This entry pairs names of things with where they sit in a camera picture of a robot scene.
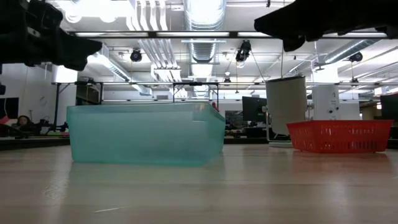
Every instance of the red plastic basket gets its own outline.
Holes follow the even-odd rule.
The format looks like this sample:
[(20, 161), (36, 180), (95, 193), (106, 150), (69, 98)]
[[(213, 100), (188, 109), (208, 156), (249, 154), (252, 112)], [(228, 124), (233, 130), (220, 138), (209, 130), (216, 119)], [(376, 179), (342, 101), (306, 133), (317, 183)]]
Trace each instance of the red plastic basket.
[(382, 152), (393, 121), (306, 121), (288, 124), (295, 149), (319, 153)]

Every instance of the ceiling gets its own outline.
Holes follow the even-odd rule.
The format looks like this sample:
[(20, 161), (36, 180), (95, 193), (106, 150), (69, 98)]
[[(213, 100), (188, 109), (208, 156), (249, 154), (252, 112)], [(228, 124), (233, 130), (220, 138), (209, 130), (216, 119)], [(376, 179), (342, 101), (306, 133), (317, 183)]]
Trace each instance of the ceiling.
[[(62, 2), (69, 0), (52, 0), (57, 7), (62, 5)], [(266, 1), (256, 0), (227, 0), (227, 7), (225, 12), (224, 23), (221, 30), (228, 31), (253, 31), (254, 19), (272, 12), (283, 5), (283, 0), (272, 0), (270, 8), (266, 8)], [(128, 1), (113, 1), (108, 9), (120, 7), (124, 9), (123, 4), (128, 4)], [(183, 1), (168, 0), (166, 1), (166, 20), (169, 30), (185, 30)], [(126, 18), (118, 17), (112, 23), (105, 23), (99, 17), (83, 17), (80, 22), (69, 23), (63, 21), (62, 27), (66, 30), (74, 31), (127, 31)], [(260, 82), (261, 74), (266, 79), (280, 78), (285, 75), (292, 68), (308, 59), (311, 56), (326, 55), (337, 50), (352, 40), (348, 39), (322, 39), (318, 42), (306, 43), (303, 47), (295, 52), (284, 53), (282, 56), (282, 41), (276, 39), (249, 39), (252, 45), (252, 55), (246, 60), (243, 68), (237, 68), (234, 61), (237, 48), (241, 45), (241, 39), (225, 39), (225, 43), (218, 44), (216, 51), (216, 65), (213, 67), (213, 80), (221, 82), (225, 77), (225, 72), (230, 72), (231, 81), (235, 82), (238, 77), (238, 82)], [(132, 62), (129, 59), (133, 48), (139, 48), (140, 45), (137, 39), (100, 39), (109, 48), (109, 57), (117, 62), (123, 69), (128, 71), (136, 80), (143, 82), (152, 82), (150, 75), (151, 62), (145, 54), (141, 62)], [(181, 67), (181, 77), (187, 78), (190, 76), (190, 55), (188, 45), (183, 44), (182, 39), (172, 39), (172, 48), (178, 65)], [(385, 51), (393, 49), (398, 46), (398, 40), (381, 40), (378, 43), (364, 49), (361, 53), (364, 55), (363, 62), (374, 56), (377, 56)], [(374, 60), (365, 63), (353, 64), (354, 69), (351, 69), (351, 63), (338, 62), (336, 68), (339, 71), (339, 79), (341, 81), (351, 80), (352, 76), (360, 75), (362, 73), (377, 70), (383, 66), (398, 61), (398, 50), (394, 50)], [(300, 73), (307, 76), (308, 80), (312, 79), (312, 70), (310, 67), (300, 71)], [(118, 81), (102, 64), (89, 63), (86, 69), (79, 73), (80, 76), (93, 77), (99, 82), (113, 82)], [(369, 77), (365, 82), (376, 82), (379, 80), (386, 80), (388, 77), (398, 75), (398, 69), (389, 70), (388, 73), (380, 73), (376, 76)]]

